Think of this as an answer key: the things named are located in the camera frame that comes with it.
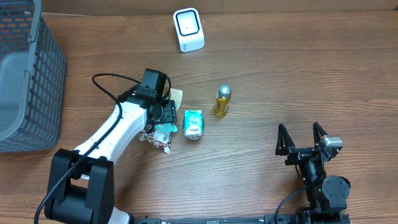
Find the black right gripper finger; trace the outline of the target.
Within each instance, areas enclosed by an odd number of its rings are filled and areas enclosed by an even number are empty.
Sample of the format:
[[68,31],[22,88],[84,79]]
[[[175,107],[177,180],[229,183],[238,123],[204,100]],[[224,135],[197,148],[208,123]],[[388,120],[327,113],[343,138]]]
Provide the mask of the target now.
[[313,123],[313,138],[315,145],[318,145],[321,138],[327,134],[328,133],[317,122]]
[[278,139],[275,149],[277,156],[287,156],[295,149],[295,144],[291,139],[286,127],[283,124],[278,126]]

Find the teal snack pack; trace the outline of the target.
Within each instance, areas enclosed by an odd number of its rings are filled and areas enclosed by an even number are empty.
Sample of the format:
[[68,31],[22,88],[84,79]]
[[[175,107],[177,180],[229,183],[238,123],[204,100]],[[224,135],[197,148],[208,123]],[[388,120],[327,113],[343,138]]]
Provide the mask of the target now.
[[156,124],[155,129],[163,133],[175,133],[178,131],[176,125],[173,123]]

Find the beige brown snack pouch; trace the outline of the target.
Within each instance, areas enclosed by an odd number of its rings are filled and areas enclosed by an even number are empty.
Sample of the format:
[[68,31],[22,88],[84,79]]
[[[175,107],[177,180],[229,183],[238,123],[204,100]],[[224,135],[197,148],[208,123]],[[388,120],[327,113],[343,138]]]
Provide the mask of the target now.
[[[170,92],[171,100],[175,101],[176,111],[180,108],[183,99],[183,91],[178,89],[171,89]],[[149,133],[140,133],[139,134],[140,141],[149,141],[155,147],[164,151],[165,153],[171,152],[172,145],[172,133],[163,133],[157,131],[155,128]]]

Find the green white tissue pack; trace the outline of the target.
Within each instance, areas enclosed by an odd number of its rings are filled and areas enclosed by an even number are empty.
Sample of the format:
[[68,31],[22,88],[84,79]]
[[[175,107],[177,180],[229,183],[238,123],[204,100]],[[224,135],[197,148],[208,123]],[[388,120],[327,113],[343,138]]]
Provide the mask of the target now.
[[205,122],[202,110],[185,110],[183,118],[184,136],[191,140],[199,140],[204,133]]

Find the yellow liquid bottle grey cap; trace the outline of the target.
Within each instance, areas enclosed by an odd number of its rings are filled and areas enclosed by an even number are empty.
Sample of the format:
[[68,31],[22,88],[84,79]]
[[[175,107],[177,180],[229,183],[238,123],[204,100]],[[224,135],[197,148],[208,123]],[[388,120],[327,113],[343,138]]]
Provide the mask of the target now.
[[216,93],[216,102],[213,109],[216,117],[224,118],[226,116],[230,99],[231,89],[229,85],[221,85]]

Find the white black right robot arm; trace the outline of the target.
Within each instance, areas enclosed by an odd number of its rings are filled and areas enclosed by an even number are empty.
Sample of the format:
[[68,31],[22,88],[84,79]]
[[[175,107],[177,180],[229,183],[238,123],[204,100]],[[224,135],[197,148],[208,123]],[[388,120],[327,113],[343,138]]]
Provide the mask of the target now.
[[[338,136],[330,136],[317,122],[313,123],[313,138],[314,146],[297,148],[286,127],[279,124],[275,154],[287,157],[285,164],[295,167],[303,187],[281,201],[270,218],[275,224],[351,222],[348,215],[342,214],[347,208],[349,180],[327,175],[325,171],[325,163],[342,150],[343,141]],[[282,206],[301,192],[306,193],[308,206],[298,208],[293,215],[280,215]]]

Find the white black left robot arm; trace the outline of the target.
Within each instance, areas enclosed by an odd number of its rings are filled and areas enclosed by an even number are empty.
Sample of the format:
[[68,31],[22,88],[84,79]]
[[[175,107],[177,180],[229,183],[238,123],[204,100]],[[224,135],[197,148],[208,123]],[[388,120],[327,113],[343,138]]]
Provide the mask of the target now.
[[134,223],[133,215],[115,206],[114,165],[139,133],[176,122],[171,87],[168,75],[145,69],[142,80],[112,97],[114,111],[92,137],[72,151],[59,149],[34,223],[40,214],[60,223]]

